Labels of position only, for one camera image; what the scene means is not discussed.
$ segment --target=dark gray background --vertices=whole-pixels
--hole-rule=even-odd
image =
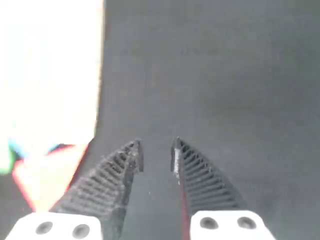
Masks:
[[[99,122],[80,172],[143,139],[145,172],[123,239],[181,239],[175,136],[212,159],[279,240],[320,239],[320,2],[108,0],[107,8]],[[14,186],[0,178],[1,237],[30,211]]]

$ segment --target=screw hole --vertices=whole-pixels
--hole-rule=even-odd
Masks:
[[[246,216],[240,217],[238,219],[238,225],[243,229],[255,229],[257,227],[255,221]]]
[[[45,221],[36,228],[35,233],[38,235],[47,234],[50,232],[52,226],[53,223],[51,221]]]
[[[200,226],[204,229],[217,229],[219,227],[216,220],[211,217],[204,217],[200,221]]]
[[[75,239],[84,239],[86,236],[88,236],[89,232],[90,228],[88,225],[80,224],[73,229],[72,236]]]

